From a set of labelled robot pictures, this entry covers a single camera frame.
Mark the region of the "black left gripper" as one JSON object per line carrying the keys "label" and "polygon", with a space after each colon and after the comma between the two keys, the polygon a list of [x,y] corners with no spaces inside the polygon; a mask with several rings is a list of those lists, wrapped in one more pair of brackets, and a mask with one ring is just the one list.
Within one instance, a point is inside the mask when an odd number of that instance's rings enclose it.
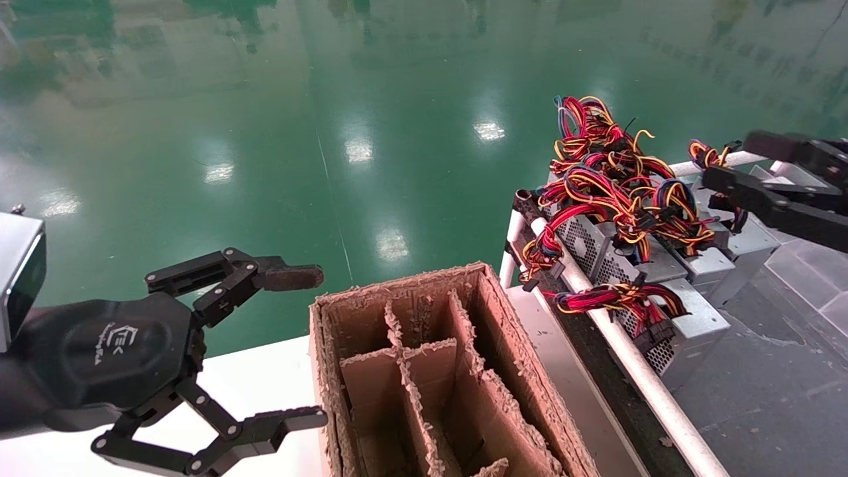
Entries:
{"label": "black left gripper", "polygon": [[[136,301],[33,309],[19,330],[19,429],[90,431],[117,420],[91,451],[163,476],[222,476],[273,454],[289,434],[326,426],[326,411],[309,405],[237,421],[193,377],[205,353],[200,328],[214,328],[258,291],[311,290],[324,279],[317,264],[225,248],[151,272],[152,295]],[[200,289],[193,311],[173,298]],[[182,403],[216,432],[208,446],[193,454],[135,440]]]}

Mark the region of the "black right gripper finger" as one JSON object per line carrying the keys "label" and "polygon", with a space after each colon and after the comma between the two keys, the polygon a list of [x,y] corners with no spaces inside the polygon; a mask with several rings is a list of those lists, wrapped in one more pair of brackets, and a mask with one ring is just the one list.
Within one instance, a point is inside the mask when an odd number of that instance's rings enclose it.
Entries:
{"label": "black right gripper finger", "polygon": [[750,174],[710,167],[702,173],[709,190],[750,211],[785,235],[847,251],[846,189],[833,185],[800,186],[763,182]]}
{"label": "black right gripper finger", "polygon": [[742,149],[770,160],[794,164],[825,182],[846,182],[847,141],[808,138],[800,134],[750,132]]}

